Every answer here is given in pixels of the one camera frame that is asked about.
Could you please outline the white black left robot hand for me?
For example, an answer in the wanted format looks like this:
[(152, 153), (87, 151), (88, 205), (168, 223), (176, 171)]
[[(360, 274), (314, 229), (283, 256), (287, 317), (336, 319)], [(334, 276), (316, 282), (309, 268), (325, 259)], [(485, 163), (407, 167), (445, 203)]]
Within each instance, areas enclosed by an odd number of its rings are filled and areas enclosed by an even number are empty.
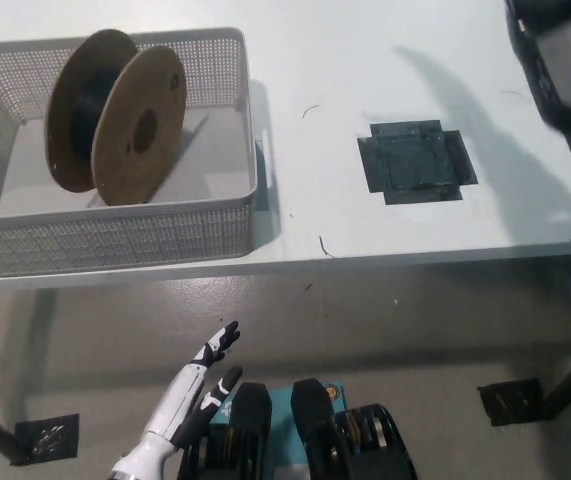
[(200, 398), (205, 377), (239, 337), (238, 322), (232, 321), (201, 347), (161, 397), (143, 430), (142, 439), (157, 437), (175, 448), (181, 448), (209, 424), (240, 380), (243, 369), (240, 366), (232, 367)]

